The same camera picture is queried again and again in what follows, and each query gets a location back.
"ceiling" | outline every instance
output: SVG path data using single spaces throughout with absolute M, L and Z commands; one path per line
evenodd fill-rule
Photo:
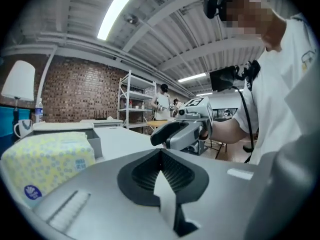
M 112 1 L 31 0 L 8 33 L 2 55 L 46 49 L 50 54 L 55 45 L 60 53 L 91 53 L 119 68 L 134 68 L 191 97 L 211 90 L 209 77 L 177 80 L 232 65 L 241 68 L 263 51 L 259 39 L 235 36 L 217 18 L 206 18 L 203 0 L 130 0 L 102 41 L 97 34 Z M 284 18 L 297 13 L 288 0 L 267 1 Z M 138 17 L 136 24 L 127 22 L 131 14 Z

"tissue box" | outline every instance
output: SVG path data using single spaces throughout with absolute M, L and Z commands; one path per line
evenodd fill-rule
M 33 207 L 42 197 L 95 163 L 84 132 L 41 134 L 21 139 L 2 155 L 12 184 Z

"floor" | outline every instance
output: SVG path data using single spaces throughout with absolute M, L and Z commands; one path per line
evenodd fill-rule
M 212 158 L 215 159 L 220 148 L 218 142 L 212 141 L 212 148 L 210 148 L 210 140 L 205 142 L 205 145 L 209 147 L 204 153 L 202 153 L 201 157 Z M 249 153 L 244 152 L 241 146 L 236 144 L 228 144 L 227 148 L 223 145 L 220 149 L 220 152 L 217 156 L 217 160 L 223 161 L 232 161 L 237 163 L 244 163 L 246 159 L 249 157 Z

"head-mounted camera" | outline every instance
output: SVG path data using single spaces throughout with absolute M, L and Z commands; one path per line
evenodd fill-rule
M 222 22 L 227 21 L 227 2 L 229 0 L 204 0 L 204 14 L 209 19 L 213 19 L 216 15 L 219 15 Z

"black monitor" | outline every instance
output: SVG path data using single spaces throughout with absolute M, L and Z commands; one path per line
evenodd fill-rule
M 228 66 L 223 69 L 210 72 L 212 90 L 221 92 L 223 90 L 230 89 L 234 84 L 235 77 L 235 66 Z

